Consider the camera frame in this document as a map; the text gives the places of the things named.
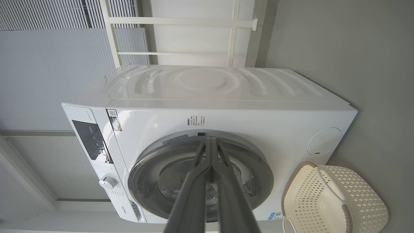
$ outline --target qr code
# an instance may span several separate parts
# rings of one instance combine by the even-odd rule
[[[111,110],[111,109],[108,109],[108,116],[118,117],[118,115],[116,114],[116,110]]]

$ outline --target laundry basket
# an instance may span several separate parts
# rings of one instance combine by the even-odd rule
[[[374,190],[351,169],[301,163],[282,196],[283,230],[296,233],[378,233],[388,210]]]

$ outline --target label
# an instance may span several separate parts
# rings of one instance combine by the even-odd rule
[[[115,109],[107,109],[106,112],[108,113],[109,121],[111,122],[112,129],[114,131],[122,131],[121,124],[118,120],[118,114]]]
[[[274,219],[282,219],[282,212],[277,212],[277,213],[271,213],[269,216],[269,220],[274,220]]]
[[[187,118],[187,125],[202,126],[205,121],[205,116],[192,115]]]

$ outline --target white pipe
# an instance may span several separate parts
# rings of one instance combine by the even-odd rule
[[[184,56],[227,56],[226,53],[158,53],[158,52],[118,52],[120,55],[184,55]]]
[[[232,20],[236,21],[238,20],[238,11],[240,8],[240,0],[234,0],[233,1],[233,15]],[[234,46],[236,45],[236,34],[237,34],[237,27],[231,27],[230,29],[230,42],[229,42],[229,53],[227,58],[227,66],[232,67],[233,66],[233,58],[234,58]]]
[[[111,12],[109,10],[108,0],[101,0],[101,8],[106,34],[108,35],[109,47],[111,48],[113,63],[115,64],[115,68],[118,68],[121,66],[121,57],[118,55],[118,44],[116,43],[113,25],[109,22]]]
[[[230,19],[191,19],[191,18],[157,18],[157,17],[109,17],[111,24],[173,24],[215,27],[253,28],[255,21]]]

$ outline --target front-loading washing machine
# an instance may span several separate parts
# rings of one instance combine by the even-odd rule
[[[325,164],[357,111],[288,69],[119,67],[63,109],[119,216],[166,223],[196,150],[218,137],[257,221],[281,218],[304,161]],[[207,187],[206,220],[217,221]]]

